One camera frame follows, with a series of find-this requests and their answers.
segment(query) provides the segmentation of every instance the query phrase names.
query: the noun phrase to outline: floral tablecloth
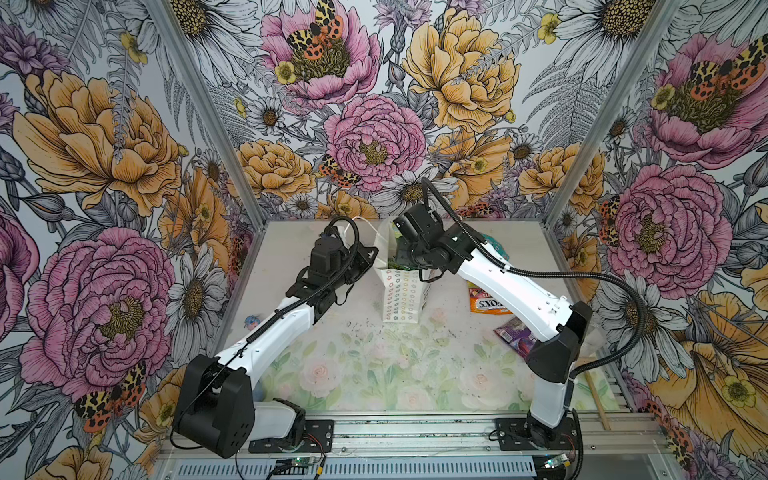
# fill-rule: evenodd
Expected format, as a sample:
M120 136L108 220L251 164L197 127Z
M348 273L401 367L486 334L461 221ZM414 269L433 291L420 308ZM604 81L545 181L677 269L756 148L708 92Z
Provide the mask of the floral tablecloth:
M515 229L509 231L511 226L504 223L485 222L482 228L505 246L513 263L555 270L544 237L536 237L541 236L537 223L513 223ZM259 289L246 292L240 307L243 314L269 315L275 299L306 265L317 235L314 230L319 232L324 223L291 227L272 223L270 229L275 225L280 231L268 231L252 275L252 283L257 282ZM302 246L292 247L292 243ZM284 257L281 250L306 251L306 255ZM543 280L542 284L553 293L567 293L560 280ZM330 309L262 376L266 399L287 399L310 411L528 409L532 373L493 332L511 316L470 313L467 283L446 275L429 292L418 324L383 323L382 291L375 275L364 276L344 306ZM249 305L258 310L249 310ZM244 332L244 326L234 328L230 339L234 341ZM617 409L603 372L593 375L603 406ZM595 408L583 380L572 405Z

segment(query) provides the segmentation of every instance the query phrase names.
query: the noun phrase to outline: snack bag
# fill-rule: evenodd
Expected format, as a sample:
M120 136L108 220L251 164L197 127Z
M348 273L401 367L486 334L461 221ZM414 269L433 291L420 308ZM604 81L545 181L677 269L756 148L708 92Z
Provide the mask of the snack bag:
M513 316L507 323L493 331L523 359L528 356L534 343L536 343L536 338L531 333L531 330L516 316Z
M504 247L495 238L490 235L483 235L483 237L496 249L499 255L509 260L509 255L504 251ZM468 281L467 284L469 285L470 311L474 313L489 313L491 315L508 315L511 313L501 302L493 298L490 293L472 282Z

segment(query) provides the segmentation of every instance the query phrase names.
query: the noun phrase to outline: black cable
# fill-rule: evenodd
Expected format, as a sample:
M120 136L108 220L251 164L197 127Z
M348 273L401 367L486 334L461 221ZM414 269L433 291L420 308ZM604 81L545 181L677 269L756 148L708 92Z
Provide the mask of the black cable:
M347 269L349 269L349 266L352 265L352 262L354 261L355 256L357 255L357 249L358 249L358 246L360 244L360 230L358 230L357 225L355 224L354 220L352 220L349 217L344 217L344 216L336 217L333 220L331 220L330 223L328 223L328 227L326 227L326 230L328 230L330 227L333 227L333 225L336 222L338 222L339 220L344 220L344 221L348 222L349 225L352 226L352 232L354 233L354 238L355 238L355 240L354 240L354 242L352 244L352 247L349 249L349 256L347 257L346 260L344 260L344 263L342 264L341 268L339 268L339 270L336 273L334 273L333 276L331 276L331 278L327 282L325 282L323 285L321 285L320 288L318 288L317 290L312 292L309 296L307 296L307 297L305 297L305 298L303 298L301 300L297 300L296 302L293 302L289 306L286 306L286 307L284 307L284 308L282 308L280 310L275 310L275 313L270 317L270 319L267 320L266 322L264 322L263 325L259 326L259 329L257 331L251 333L248 336L248 338L245 341L245 345L243 345L239 350L237 350L237 352L235 352L235 354L232 355L232 358L230 358L229 360L227 360L226 363L224 363L224 366L221 367L219 369L219 371L216 373L216 375L214 375L214 377L210 380L210 382L208 382L208 384L204 388L202 388L200 390L200 392L189 403L189 405L184 407L184 409L179 412L179 421L178 421L178 423L181 423L181 419L184 417L184 414L187 413L187 409L190 406L194 405L195 402L210 388L210 386L212 386L214 384L216 379L219 378L219 375L221 375L221 373L225 369L227 369L227 367L230 365L230 363L232 363L232 360L234 360L237 357L243 355L243 352L245 352L245 349L251 343L253 343L264 332L266 332L267 329L269 329L272 325L274 325L274 323L277 322L277 320L283 318L286 315L286 313L290 312L291 310L293 310L293 309L295 309L295 308L297 308L299 306L302 306L304 303L309 302L311 299L313 299L314 297L320 295L321 293L324 293L329 288L333 288L333 285L336 283L336 281L339 278L341 278L341 276L344 275L344 273L346 273ZM177 445L174 442L174 430L173 429L171 429L171 431L170 431L170 443L174 447L176 447L177 449L180 449L180 450L197 450L197 449L203 448L202 445L198 445L196 447L182 447L182 446Z
M243 477L243 474L240 472L240 466L237 464L237 453L238 453L239 451L240 451L240 450L238 450L237 452L235 452L235 470L237 470L237 474L240 476L240 480L245 480L245 477Z
M437 191L434 185L432 185L432 182L429 181L427 178L422 178L422 196L424 200L424 204L429 208L429 200L427 199L427 190L432 192L432 194L437 198L437 201L442 205L442 207L448 212L448 215L451 217L451 219L458 225L459 228L462 229L462 232L469 237L469 239L474 243L475 248L488 259L491 263L499 267L500 269L503 269L509 273L513 273L515 275L520 276L526 276L528 278L589 278L593 280L603 280L604 282L613 283L614 285L618 286L622 290L624 290L627 295L632 300L632 303L635 305L635 309L637 311L637 325L635 326L634 332L632 333L632 337L629 339L627 343L624 344L620 349L613 352L612 354L605 356L601 359L595 360L593 362L585 363L582 366L578 366L575 369L571 370L570 378L575 379L578 375L587 372L588 370L596 369L597 367L607 365L608 363L615 362L616 360L619 360L622 356L629 353L630 350L634 348L635 345L637 345L637 342L640 341L642 335L642 332L645 331L645 326L647 324L647 314L645 305L643 304L642 299L640 298L640 295L637 294L637 292L629 285L627 285L626 282L623 280L607 275L606 273L592 273L592 272L535 272L531 270L523 270L519 268L515 268L513 266L509 266L506 263L502 262L498 258L492 256L484 247L483 244L480 243L480 240L472 236L472 234L467 229L467 226L462 221L461 217L459 217L455 211L451 208L451 204L448 203L448 201L440 194L440 192Z
M578 442L578 457L576 458L576 466L574 472L568 480L576 480L578 474L581 473L581 463L584 461L584 439L581 437L581 423L578 421L578 413L576 409L571 409L571 415L574 417L574 423L576 424L576 442Z

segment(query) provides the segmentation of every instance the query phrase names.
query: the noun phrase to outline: black bracket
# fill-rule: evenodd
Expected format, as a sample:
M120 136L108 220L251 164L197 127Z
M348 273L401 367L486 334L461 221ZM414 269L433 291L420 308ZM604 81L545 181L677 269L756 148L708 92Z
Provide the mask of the black bracket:
M333 420L307 420L304 435L311 435L320 442L304 439L298 447L292 448L284 439L253 440L248 445L249 453L329 453L333 447Z
M525 418L500 418L496 419L495 423L498 431L498 446L502 452L531 451L541 448L569 452L572 449L578 449L576 425L570 417L563 417L560 425L552 429L551 439L543 441L543 445L533 442L528 420Z

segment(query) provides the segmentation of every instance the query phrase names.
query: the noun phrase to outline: purple flower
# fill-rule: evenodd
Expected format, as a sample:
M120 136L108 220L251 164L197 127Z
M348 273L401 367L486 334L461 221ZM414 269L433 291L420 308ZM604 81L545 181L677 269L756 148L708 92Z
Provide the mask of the purple flower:
M135 230L112 227L54 253L29 289L22 378L73 399L119 384L143 362L147 375L170 350L168 289L174 268Z
M706 285L725 261L733 231L714 178L693 165L647 165L619 197L619 243L608 248L617 275L629 270L677 300Z
M66 70L69 60L59 53L58 46L51 46L35 33L25 34L18 25L0 23L0 63L16 70L22 76L52 70L60 74Z
M488 11L488 0L449 0L447 8L455 8L457 12L466 10L470 17L478 17Z
M325 123L328 155L339 166L358 174L365 192L382 189L382 182L424 162L426 139L419 116L380 95L357 97L341 115Z
M8 94L0 94L0 133L12 134L13 114L17 111L18 107L13 106Z
M690 430L690 443L694 447L694 461L701 475L712 480L739 480L739 467L720 453L717 443L704 434Z
M24 305L24 284L37 270L35 241L10 215L0 212L0 341L11 332Z
M654 151L704 168L723 168L759 145L768 136L768 75L737 90L726 82L705 101L691 97L691 66L700 61L722 64L744 51L731 41L718 44L716 35L696 34L669 62L656 80L650 122L638 125L636 137Z
M429 22L432 13L431 0L379 0L374 6L379 14L376 24L381 28L405 22L416 30L421 24Z
M335 2L336 14L343 22L340 40L333 42L333 54L316 60L294 55L286 37L295 31L308 30L315 21L315 7L306 14L300 10L291 16L267 15L261 23L264 65L273 68L280 83L293 96L301 109L315 110L328 104L341 104L357 94L370 91L379 75L381 48L376 34L368 36L360 25L357 11L347 12Z

